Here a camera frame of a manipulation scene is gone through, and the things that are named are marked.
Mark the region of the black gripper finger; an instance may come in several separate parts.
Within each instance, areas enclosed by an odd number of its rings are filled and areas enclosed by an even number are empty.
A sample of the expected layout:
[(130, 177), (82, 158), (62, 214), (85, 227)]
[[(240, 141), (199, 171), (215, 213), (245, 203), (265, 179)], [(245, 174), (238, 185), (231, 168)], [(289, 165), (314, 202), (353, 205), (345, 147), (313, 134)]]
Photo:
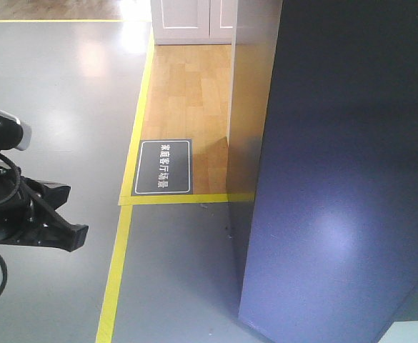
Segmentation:
[(85, 243), (89, 226), (70, 224), (41, 199), (34, 200), (38, 247), (51, 247), (72, 252)]
[(54, 211), (67, 203), (71, 187), (58, 182), (35, 180), (25, 177), (24, 184), (35, 191)]

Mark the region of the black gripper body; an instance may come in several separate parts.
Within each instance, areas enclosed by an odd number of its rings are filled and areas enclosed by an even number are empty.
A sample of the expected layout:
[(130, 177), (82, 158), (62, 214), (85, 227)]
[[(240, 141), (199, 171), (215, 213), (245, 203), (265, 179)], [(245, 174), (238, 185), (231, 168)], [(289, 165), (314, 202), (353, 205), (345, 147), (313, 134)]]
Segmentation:
[(0, 165), (0, 244), (41, 246), (48, 233), (48, 185)]

